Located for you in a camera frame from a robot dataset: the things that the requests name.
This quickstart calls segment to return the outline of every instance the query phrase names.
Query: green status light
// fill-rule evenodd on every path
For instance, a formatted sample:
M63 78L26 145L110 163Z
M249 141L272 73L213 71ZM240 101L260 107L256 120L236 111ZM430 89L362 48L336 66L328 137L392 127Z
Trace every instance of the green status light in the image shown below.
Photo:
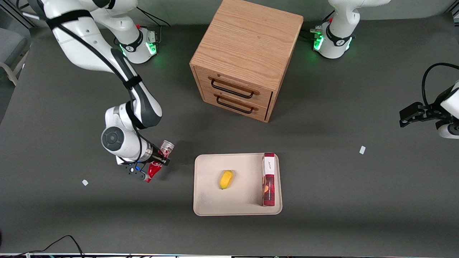
M156 54L156 44L155 43L145 42L145 45L147 46L148 51L150 51L151 55Z
M349 43L347 44L346 50L349 49L349 46L351 45L352 37L349 39Z
M322 46L322 42L324 41L324 37L320 35L316 40L314 41L314 48L316 50L319 50L320 47Z
M127 56L127 55L126 55L126 52L124 52L124 49L123 49L123 47L121 46L121 44L119 45L119 48L121 48L121 51L123 52L123 55L124 55L124 56Z

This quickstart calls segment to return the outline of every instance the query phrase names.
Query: wooden drawer cabinet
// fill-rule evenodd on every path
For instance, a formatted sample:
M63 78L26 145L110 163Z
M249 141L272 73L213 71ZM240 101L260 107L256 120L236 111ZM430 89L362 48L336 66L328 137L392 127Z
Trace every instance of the wooden drawer cabinet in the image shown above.
M190 61L202 99L268 122L303 17L223 0Z

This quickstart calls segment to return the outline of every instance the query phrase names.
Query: drawer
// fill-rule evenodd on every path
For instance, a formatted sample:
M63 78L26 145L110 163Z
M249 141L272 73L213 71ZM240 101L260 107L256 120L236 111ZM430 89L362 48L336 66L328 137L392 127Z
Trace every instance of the drawer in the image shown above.
M261 107L268 107L271 99L271 91L255 88L247 83L230 79L215 71L203 68L195 68L196 75L202 90L226 93L231 98L242 103L255 104Z
M204 101L207 103L256 120L264 121L267 111L265 107L243 103L225 93L208 90L203 90L202 93L204 95Z

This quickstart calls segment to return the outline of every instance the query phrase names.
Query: wooden cabinet top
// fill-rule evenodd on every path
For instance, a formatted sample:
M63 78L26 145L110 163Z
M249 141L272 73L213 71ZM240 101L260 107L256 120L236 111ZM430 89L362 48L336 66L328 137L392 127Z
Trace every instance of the wooden cabinet top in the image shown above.
M303 17L242 0L223 0L191 65L276 91Z

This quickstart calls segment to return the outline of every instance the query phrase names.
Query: red box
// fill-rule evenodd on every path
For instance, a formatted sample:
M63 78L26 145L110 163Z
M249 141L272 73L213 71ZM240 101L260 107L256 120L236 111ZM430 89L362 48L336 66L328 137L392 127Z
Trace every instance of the red box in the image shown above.
M274 153L263 155L263 206L274 206L275 162Z

